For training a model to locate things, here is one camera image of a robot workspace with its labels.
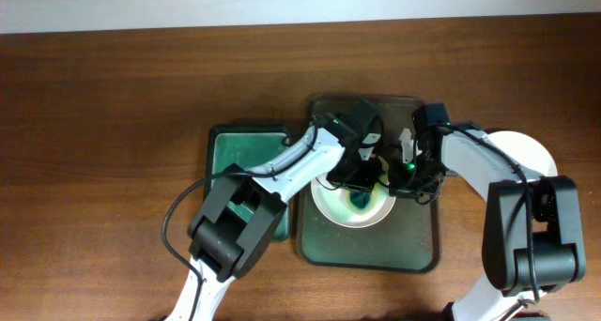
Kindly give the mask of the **green yellow scrub sponge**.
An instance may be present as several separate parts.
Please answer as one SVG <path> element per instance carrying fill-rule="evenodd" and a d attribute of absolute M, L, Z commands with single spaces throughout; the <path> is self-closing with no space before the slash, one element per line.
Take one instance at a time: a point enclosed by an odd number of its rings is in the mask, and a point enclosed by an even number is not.
<path fill-rule="evenodd" d="M 368 192 L 351 191 L 348 195 L 350 208 L 359 215 L 364 215 L 369 211 L 371 203 L 371 194 Z"/>

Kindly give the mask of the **pink white plate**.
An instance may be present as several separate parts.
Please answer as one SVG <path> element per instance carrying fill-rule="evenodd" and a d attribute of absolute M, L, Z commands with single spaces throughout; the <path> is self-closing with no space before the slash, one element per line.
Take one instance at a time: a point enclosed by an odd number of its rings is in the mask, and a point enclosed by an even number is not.
<path fill-rule="evenodd" d="M 336 189 L 326 180 L 325 174 L 311 181 L 311 195 L 319 212 L 331 222 L 345 228 L 366 228 L 382 221 L 392 211 L 395 198 L 389 195 L 387 188 L 389 164 L 381 157 L 378 159 L 382 163 L 382 171 L 375 187 L 369 192 L 371 203 L 366 214 L 356 214 L 348 202 L 350 191 Z"/>

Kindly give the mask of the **cream white plate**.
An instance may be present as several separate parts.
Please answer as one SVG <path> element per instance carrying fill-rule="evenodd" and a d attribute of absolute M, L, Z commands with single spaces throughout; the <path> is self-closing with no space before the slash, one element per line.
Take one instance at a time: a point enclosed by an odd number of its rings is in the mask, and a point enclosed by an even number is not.
<path fill-rule="evenodd" d="M 488 134 L 490 141 L 519 164 L 543 176 L 557 176 L 558 169 L 549 151 L 531 136 L 511 130 Z"/>

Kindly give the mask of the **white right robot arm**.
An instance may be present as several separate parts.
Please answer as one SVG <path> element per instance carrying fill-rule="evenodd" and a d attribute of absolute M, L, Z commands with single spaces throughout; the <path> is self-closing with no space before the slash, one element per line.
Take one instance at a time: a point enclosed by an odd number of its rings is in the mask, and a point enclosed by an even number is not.
<path fill-rule="evenodd" d="M 484 273 L 467 295 L 448 303 L 442 320 L 510 320 L 586 272 L 578 188 L 567 176 L 545 176 L 495 145 L 471 124 L 419 126 L 392 160 L 391 196 L 434 202 L 446 176 L 462 177 L 484 200 Z"/>

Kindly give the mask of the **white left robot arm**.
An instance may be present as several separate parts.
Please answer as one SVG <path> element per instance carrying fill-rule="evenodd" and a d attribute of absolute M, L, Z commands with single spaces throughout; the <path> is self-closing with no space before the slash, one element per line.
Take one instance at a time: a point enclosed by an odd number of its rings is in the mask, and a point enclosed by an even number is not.
<path fill-rule="evenodd" d="M 314 178 L 367 148 L 365 139 L 378 121 L 316 116 L 301 138 L 274 159 L 250 169 L 233 163 L 181 193 L 170 213 L 193 191 L 210 186 L 187 229 L 188 258 L 173 248 L 168 226 L 162 226 L 163 245 L 189 270 L 168 319 L 212 319 L 230 284 L 245 276 L 269 246 L 290 200 Z"/>

